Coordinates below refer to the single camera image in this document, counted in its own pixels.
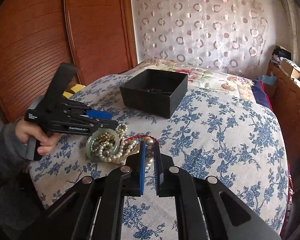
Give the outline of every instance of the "gray sleeve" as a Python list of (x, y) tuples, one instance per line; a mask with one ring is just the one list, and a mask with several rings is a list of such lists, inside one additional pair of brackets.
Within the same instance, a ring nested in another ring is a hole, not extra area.
[(15, 124), (7, 124), (0, 132), (0, 188), (14, 179), (26, 162), (27, 147), (15, 130)]

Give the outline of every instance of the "white curtain with circle pattern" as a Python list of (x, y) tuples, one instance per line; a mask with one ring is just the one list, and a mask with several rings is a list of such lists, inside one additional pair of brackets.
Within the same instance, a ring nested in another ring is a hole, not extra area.
[(255, 0), (132, 0), (141, 60), (253, 76), (268, 22)]

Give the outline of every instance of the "person's arm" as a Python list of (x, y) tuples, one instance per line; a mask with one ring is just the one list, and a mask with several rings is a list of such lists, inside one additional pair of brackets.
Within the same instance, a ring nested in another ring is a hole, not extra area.
[(33, 123), (20, 120), (17, 124), (7, 124), (0, 132), (0, 188), (14, 179), (26, 162), (29, 136), (41, 141), (38, 153), (48, 155), (59, 141), (61, 134), (47, 137), (41, 128)]

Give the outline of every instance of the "floral bedsheet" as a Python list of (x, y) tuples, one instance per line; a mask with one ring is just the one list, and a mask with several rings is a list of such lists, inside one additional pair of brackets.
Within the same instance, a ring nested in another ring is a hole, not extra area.
[[(128, 125), (128, 137), (151, 134), (161, 152), (192, 176), (217, 176), (274, 230), (280, 232), (287, 204), (287, 158), (277, 118), (268, 109), (229, 94), (188, 85), (170, 119), (123, 104), (119, 86), (130, 79), (109, 75), (72, 99), (105, 110)], [(30, 175), (48, 208), (83, 176), (100, 178), (117, 166), (86, 158), (87, 137), (63, 135), (55, 150), (31, 162)], [(158, 198), (153, 167), (145, 174), (145, 194), (127, 197), (122, 239), (177, 239), (174, 200)]]
[(147, 59), (135, 68), (125, 72), (124, 75), (135, 76), (147, 68), (187, 73), (188, 82), (194, 86), (256, 102), (251, 90), (253, 82), (250, 79), (217, 73), (204, 68), (187, 67), (171, 60)]

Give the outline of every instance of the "wooden dresser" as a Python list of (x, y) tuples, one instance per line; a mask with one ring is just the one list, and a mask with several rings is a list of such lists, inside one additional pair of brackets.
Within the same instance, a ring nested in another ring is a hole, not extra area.
[(293, 165), (300, 156), (300, 87), (273, 64), (269, 64), (267, 75), (271, 72), (277, 81), (270, 102), (281, 127), (288, 162)]

